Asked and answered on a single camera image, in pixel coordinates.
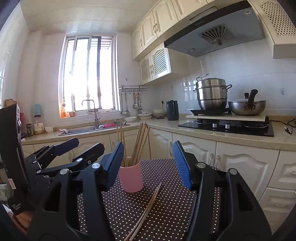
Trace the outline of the bundle of chopsticks in cup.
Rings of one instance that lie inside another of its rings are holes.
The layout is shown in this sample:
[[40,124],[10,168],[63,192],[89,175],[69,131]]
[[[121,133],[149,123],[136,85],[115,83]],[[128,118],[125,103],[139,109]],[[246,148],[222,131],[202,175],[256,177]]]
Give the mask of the bundle of chopsticks in cup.
[[139,163],[140,156],[142,155],[145,142],[149,135],[149,129],[150,127],[147,125],[145,121],[140,124],[140,127],[137,132],[137,137],[136,137],[134,149],[132,152],[132,156],[131,156],[131,159],[128,161],[129,167]]

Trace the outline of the white bowl on counter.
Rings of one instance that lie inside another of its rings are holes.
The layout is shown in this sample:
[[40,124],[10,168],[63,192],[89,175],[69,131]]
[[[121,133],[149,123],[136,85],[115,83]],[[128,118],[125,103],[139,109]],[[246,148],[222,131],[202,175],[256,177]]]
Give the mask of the white bowl on counter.
[[137,116],[130,116],[130,117],[125,117],[125,121],[127,123],[134,123],[137,121]]

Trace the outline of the cream lower kitchen cabinets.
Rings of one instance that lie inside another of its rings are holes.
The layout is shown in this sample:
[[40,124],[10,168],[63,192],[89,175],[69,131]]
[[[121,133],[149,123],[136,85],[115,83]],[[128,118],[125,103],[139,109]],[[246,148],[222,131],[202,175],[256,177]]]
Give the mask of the cream lower kitchen cabinets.
[[263,149],[258,144],[250,147],[152,128],[139,160],[171,159],[175,141],[198,161],[222,171],[237,169],[259,201],[272,232],[283,224],[295,205],[295,152],[277,150],[274,142]]

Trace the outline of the chopstick in cup left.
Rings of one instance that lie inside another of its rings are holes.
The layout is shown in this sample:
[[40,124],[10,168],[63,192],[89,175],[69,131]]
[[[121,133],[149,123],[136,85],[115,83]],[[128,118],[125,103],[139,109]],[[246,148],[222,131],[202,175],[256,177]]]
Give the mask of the chopstick in cup left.
[[122,130],[122,122],[119,123],[119,126],[116,127],[117,139],[123,144],[123,160],[121,162],[122,167],[127,167],[126,152],[125,152],[125,137]]

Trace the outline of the jar with teal lid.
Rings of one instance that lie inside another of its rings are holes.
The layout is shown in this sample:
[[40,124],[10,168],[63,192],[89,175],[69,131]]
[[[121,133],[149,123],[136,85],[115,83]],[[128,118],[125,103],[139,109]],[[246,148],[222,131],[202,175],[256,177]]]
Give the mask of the jar with teal lid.
[[42,109],[40,104],[34,105],[34,134],[39,135],[45,132],[45,127],[42,119]]

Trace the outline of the cream upper kitchen cabinets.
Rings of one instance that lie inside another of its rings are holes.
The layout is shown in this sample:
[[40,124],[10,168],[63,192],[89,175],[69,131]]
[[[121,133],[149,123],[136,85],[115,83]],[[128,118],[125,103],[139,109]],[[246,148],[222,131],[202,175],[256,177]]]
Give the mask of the cream upper kitchen cabinets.
[[[238,2],[240,1],[158,2],[132,34],[132,58],[140,62],[143,82],[165,75],[164,72],[156,72],[158,68],[156,53],[159,49],[165,48],[165,40],[194,21]],[[295,57],[295,1],[248,1],[248,3],[262,24],[273,58]]]

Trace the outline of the cream kitchen cabinets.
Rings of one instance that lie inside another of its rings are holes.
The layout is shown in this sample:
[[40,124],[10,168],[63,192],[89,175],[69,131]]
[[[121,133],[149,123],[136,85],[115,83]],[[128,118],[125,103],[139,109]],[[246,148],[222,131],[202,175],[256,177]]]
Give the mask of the cream kitchen cabinets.
[[258,144],[250,147],[152,128],[139,160],[171,159],[175,141],[198,161],[222,171],[237,169],[259,201],[272,232],[283,224],[295,205],[295,152],[277,150],[274,142],[263,149]]
[[[158,68],[156,53],[159,49],[165,48],[165,40],[194,21],[238,2],[240,1],[158,2],[132,34],[132,58],[140,62],[143,82],[165,75],[164,72],[156,72]],[[295,57],[295,1],[248,1],[248,3],[262,24],[273,58]]]

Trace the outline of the stainless steel steamer pot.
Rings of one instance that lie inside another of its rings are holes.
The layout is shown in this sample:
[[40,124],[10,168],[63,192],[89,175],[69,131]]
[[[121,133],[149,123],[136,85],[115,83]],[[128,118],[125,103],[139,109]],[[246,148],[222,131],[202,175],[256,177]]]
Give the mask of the stainless steel steamer pot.
[[196,78],[198,104],[201,109],[215,110],[224,109],[227,104],[228,89],[232,84],[227,85],[221,78],[207,78],[208,74]]

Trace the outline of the black gas stove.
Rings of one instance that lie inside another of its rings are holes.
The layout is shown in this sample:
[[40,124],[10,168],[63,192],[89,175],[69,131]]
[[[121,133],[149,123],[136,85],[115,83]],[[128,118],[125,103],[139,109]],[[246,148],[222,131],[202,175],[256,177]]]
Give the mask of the black gas stove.
[[273,126],[265,115],[237,115],[230,108],[217,110],[191,110],[190,121],[179,127],[198,130],[235,133],[241,135],[273,137]]

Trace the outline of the utensil hanging rail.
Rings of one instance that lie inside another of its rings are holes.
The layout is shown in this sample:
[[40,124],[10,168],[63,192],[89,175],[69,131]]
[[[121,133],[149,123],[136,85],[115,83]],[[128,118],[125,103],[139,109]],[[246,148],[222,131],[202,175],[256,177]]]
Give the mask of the utensil hanging rail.
[[119,86],[119,92],[144,92],[147,91],[146,86],[141,86],[141,85],[122,85]]

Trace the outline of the steel sink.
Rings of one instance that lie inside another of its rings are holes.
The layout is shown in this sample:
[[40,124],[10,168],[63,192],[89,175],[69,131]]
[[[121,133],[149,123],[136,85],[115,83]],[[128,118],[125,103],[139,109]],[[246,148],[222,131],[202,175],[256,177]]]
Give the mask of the steel sink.
[[73,135],[78,133],[87,133],[87,132],[95,132],[101,130],[108,130],[111,128],[119,128],[119,125],[114,123],[106,123],[105,125],[100,125],[98,128],[96,126],[84,126],[81,128],[68,128],[63,129],[62,132],[59,133],[58,136],[66,136],[66,135]]

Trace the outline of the pink chopstick cup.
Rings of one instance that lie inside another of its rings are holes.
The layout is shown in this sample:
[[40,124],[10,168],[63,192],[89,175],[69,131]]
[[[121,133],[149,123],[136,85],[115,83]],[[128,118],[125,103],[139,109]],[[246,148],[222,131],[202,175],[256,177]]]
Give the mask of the pink chopstick cup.
[[118,175],[123,191],[135,193],[143,189],[144,181],[140,163],[130,167],[120,167]]

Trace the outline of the steel kitchen faucet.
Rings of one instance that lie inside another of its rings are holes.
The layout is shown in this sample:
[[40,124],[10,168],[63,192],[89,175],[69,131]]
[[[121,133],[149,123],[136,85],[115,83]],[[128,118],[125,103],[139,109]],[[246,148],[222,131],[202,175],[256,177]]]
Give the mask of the steel kitchen faucet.
[[95,122],[95,128],[96,129],[99,129],[99,118],[98,118],[98,115],[97,115],[97,108],[95,107],[95,102],[94,102],[94,100],[93,99],[85,99],[85,100],[82,100],[82,103],[81,104],[83,104],[83,102],[87,102],[87,103],[90,103],[90,102],[93,102],[93,109],[89,109],[89,111],[93,111],[93,113],[94,113],[94,116],[95,116],[95,120],[94,120],[94,122]]

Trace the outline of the kitchen window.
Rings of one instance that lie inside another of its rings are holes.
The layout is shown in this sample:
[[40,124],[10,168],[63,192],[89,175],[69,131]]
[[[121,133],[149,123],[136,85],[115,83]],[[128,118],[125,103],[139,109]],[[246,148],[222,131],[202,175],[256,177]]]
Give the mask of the kitchen window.
[[64,40],[59,76],[60,116],[119,109],[114,36],[80,35]]

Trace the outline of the grey range hood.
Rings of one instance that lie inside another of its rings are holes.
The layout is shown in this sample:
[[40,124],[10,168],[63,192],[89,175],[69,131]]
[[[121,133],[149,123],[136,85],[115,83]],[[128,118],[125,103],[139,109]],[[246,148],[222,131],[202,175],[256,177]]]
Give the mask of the grey range hood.
[[265,38],[262,24],[248,1],[210,13],[164,42],[164,47],[193,57]]

